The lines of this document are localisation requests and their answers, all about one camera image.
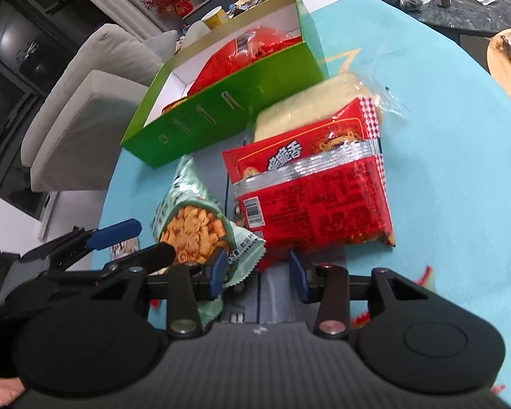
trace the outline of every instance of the person's skin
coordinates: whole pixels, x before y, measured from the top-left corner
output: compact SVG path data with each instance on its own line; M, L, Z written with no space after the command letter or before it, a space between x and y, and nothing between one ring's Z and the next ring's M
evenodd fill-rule
M0 406L8 405L24 390L19 378L0 378Z

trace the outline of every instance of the barcode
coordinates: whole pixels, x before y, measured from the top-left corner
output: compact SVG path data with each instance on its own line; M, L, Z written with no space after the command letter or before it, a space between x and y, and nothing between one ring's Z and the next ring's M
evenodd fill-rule
M252 197L244 200L244 208L246 209L246 218L250 229L265 225L258 197Z

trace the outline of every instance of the red and white checkered edge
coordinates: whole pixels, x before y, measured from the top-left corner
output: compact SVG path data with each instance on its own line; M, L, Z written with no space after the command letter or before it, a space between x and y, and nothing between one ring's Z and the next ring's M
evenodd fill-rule
M363 118L367 125L369 138L380 138L379 119L376 115L375 104L370 97L360 97L360 106L363 112ZM379 169L380 181L383 184L384 193L386 193L386 176L384 174L383 154L376 156L376 165Z

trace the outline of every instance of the red snack bag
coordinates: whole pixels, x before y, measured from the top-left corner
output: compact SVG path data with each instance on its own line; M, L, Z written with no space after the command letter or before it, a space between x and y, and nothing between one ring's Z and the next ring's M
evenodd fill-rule
M194 95L243 67L300 41L301 37L291 37L265 26L250 29L229 41L208 59L187 96Z
M232 183L282 167L344 143L378 138L379 125L370 97L353 99L333 117L223 152Z
M247 227L270 254L391 238L376 138L347 143L234 185Z

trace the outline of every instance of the round wooden board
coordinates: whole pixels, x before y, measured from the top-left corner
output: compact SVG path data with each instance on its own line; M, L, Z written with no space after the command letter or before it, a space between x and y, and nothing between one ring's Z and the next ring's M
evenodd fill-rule
M488 49L486 49L486 62L491 75L511 97L511 61L501 47L502 40L500 38L500 35L509 32L511 29L506 29L491 38Z

